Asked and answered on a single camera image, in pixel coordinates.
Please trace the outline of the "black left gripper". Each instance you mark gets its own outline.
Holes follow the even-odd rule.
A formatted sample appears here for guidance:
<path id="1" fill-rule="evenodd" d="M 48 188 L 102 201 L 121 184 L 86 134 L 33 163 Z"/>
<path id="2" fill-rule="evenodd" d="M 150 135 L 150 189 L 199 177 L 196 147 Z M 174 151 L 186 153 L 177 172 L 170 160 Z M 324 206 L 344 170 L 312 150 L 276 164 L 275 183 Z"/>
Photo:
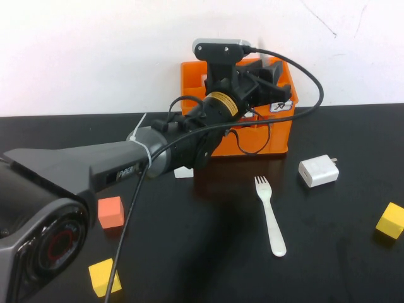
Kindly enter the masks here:
<path id="1" fill-rule="evenodd" d="M 218 110 L 247 110 L 269 102 L 286 102 L 290 85 L 277 86 L 283 73 L 282 61 L 268 64 L 259 59 L 247 64 L 207 62 L 205 107 Z"/>

